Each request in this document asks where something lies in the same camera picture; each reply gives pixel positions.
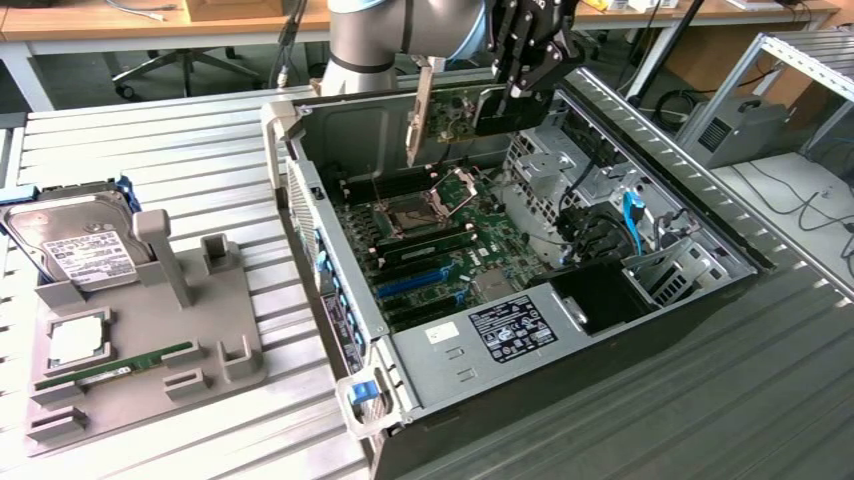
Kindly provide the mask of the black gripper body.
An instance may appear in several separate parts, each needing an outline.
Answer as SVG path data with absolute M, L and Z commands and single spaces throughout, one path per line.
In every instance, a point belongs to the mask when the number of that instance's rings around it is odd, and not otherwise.
M 574 22 L 577 6 L 577 0 L 491 1 L 490 27 L 499 28 L 506 22 L 512 23 L 530 14 L 537 28 L 561 29 Z

